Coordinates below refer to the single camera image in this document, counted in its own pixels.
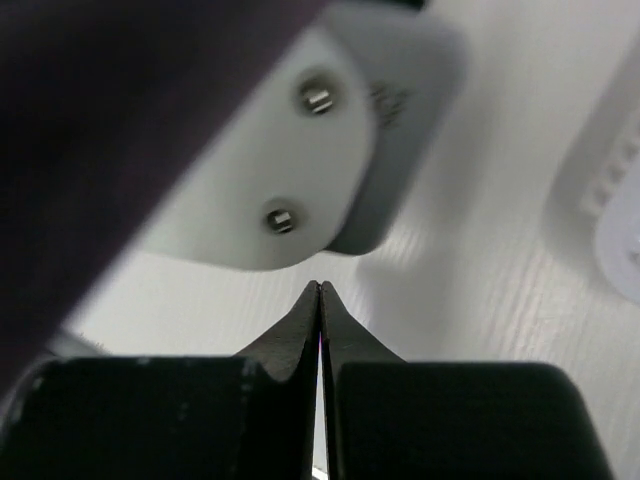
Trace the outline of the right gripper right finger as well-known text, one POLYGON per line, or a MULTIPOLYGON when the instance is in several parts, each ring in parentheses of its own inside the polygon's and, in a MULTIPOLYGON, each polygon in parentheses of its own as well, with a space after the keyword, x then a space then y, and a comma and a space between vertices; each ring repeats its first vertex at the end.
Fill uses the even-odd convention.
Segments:
POLYGON ((333 479, 610 479, 585 402, 540 362, 416 362, 320 288, 333 479))

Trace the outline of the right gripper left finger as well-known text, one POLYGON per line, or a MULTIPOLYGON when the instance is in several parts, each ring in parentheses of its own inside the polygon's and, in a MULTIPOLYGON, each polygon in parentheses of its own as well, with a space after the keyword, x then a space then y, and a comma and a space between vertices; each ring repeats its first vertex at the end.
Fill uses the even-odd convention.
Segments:
POLYGON ((51 360, 1 429, 5 479, 308 479, 320 287, 231 356, 51 360))

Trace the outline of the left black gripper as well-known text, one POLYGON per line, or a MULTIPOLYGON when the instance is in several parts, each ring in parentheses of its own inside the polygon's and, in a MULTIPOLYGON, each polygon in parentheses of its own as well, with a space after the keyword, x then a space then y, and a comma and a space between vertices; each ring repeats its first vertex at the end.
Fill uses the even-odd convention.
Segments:
POLYGON ((1 356, 25 360, 319 1, 1 5, 1 356))

